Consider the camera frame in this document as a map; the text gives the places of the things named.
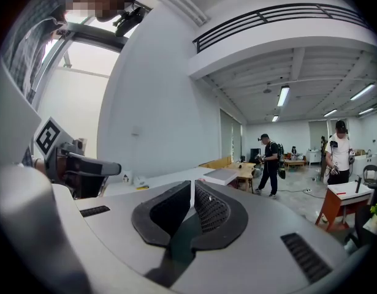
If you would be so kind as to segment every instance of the white shirt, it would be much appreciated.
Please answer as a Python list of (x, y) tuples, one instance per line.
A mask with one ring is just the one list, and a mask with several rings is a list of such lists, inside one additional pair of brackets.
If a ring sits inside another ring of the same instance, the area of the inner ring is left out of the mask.
[[(337, 148), (330, 147), (332, 140), (338, 143)], [(337, 134), (334, 134), (327, 143), (326, 151), (332, 153), (332, 162), (338, 166), (339, 171), (349, 170), (349, 149), (351, 149), (351, 145), (346, 134), (344, 138), (338, 138)]]

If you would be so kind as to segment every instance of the office chair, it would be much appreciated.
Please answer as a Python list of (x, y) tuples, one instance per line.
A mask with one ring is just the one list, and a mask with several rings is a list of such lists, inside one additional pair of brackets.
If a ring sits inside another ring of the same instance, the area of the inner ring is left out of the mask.
[(367, 185), (367, 184), (374, 184), (374, 183), (376, 183), (375, 179), (368, 179), (367, 178), (367, 172), (368, 171), (375, 171), (375, 172), (377, 172), (377, 166), (375, 166), (373, 164), (369, 164), (369, 165), (365, 166), (365, 168), (362, 171), (362, 176), (364, 178), (364, 184)]

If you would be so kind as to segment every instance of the ceiling light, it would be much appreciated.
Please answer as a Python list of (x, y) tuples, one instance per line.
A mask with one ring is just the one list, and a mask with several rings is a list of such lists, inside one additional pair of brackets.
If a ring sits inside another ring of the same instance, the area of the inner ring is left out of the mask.
[(364, 113), (370, 112), (372, 110), (373, 110), (373, 108), (369, 108), (368, 110), (360, 112), (359, 115), (363, 115)]
[(372, 89), (372, 87), (374, 87), (374, 86), (375, 86), (375, 84), (368, 85), (363, 90), (361, 90), (361, 92), (358, 92), (356, 95), (354, 95), (353, 97), (351, 97), (350, 100), (356, 100), (358, 97), (360, 97), (361, 95), (364, 95), (367, 91), (369, 91), (370, 89)]
[(278, 105), (279, 107), (282, 107), (285, 103), (286, 96), (288, 95), (289, 92), (289, 86), (282, 86), (281, 87), (281, 94), (280, 98), (278, 99)]
[(329, 116), (329, 115), (332, 115), (333, 113), (337, 112), (337, 109), (334, 109), (328, 113), (326, 113), (324, 116)]

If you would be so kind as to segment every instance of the balcony railing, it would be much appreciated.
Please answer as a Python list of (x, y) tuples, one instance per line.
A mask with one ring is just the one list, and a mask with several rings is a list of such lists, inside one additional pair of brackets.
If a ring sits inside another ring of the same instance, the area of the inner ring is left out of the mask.
[(205, 32), (193, 42), (196, 44), (197, 52), (200, 53), (215, 43), (246, 29), (299, 18), (330, 18), (371, 29), (360, 14), (344, 7), (320, 3), (291, 3), (265, 7), (232, 18)]

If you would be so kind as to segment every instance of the floor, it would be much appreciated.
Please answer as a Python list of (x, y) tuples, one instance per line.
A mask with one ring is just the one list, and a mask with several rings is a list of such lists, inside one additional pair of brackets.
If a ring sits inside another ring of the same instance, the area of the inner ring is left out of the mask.
[[(313, 223), (318, 218), (326, 195), (326, 185), (315, 179), (318, 170), (320, 170), (320, 166), (315, 164), (304, 168), (290, 168), (286, 172), (286, 179), (278, 178), (277, 200)], [(349, 178), (349, 180), (354, 179), (357, 179), (356, 175), (351, 175)], [(261, 177), (253, 179), (254, 189), (258, 187), (260, 181)], [(245, 184), (240, 183), (240, 188), (244, 189)], [(302, 192), (304, 189), (311, 189), (311, 192), (305, 194)], [(270, 195), (270, 191), (271, 185), (268, 180), (262, 191), (262, 196)], [(348, 215), (346, 222), (353, 227), (354, 215)]]

